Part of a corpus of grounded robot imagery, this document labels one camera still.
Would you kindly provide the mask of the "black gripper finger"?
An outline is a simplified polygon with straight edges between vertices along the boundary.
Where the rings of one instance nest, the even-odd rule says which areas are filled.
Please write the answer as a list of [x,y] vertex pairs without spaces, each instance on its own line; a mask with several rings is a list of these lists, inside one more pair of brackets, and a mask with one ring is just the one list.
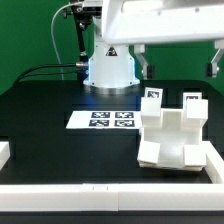
[[216,78],[219,72],[218,63],[224,56],[224,39],[219,39],[214,42],[214,48],[217,50],[211,62],[206,65],[206,76]]

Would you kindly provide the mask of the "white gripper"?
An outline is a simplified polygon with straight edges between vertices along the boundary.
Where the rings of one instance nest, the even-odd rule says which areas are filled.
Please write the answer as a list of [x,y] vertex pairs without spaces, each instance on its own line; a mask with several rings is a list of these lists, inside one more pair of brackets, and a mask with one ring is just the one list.
[[103,0],[101,30],[108,44],[137,44],[134,54],[148,80],[155,67],[144,44],[224,38],[224,0]]

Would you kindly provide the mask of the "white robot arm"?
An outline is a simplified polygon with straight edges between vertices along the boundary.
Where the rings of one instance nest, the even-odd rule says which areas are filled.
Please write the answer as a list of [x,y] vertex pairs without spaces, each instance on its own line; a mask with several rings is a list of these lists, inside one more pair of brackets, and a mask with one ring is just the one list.
[[217,75],[224,55],[224,0],[84,0],[82,8],[94,22],[88,87],[108,92],[137,85],[130,45],[142,59],[146,44],[213,40],[217,53],[206,74]]

